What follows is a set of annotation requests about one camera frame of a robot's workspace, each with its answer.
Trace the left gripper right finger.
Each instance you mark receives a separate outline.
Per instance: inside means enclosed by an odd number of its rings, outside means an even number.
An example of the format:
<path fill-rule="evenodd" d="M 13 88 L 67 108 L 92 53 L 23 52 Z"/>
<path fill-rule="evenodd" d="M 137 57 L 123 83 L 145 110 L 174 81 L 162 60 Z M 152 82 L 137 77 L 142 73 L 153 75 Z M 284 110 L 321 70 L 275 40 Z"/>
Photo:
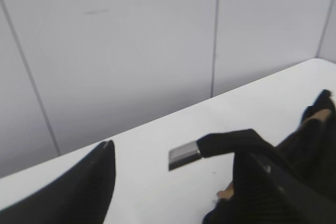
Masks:
<path fill-rule="evenodd" d="M 263 140 L 202 140 L 202 157 L 234 153 L 233 195 L 203 223 L 335 223 L 335 204 L 296 179 Z"/>

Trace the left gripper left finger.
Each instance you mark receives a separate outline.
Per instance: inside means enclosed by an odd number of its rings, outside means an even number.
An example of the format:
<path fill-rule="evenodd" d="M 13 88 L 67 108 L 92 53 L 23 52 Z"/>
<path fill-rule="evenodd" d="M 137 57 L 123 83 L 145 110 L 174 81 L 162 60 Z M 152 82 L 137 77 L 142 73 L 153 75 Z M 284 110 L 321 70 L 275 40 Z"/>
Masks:
<path fill-rule="evenodd" d="M 101 142 L 56 180 L 1 210 L 1 223 L 103 223 L 115 171 L 114 143 Z"/>

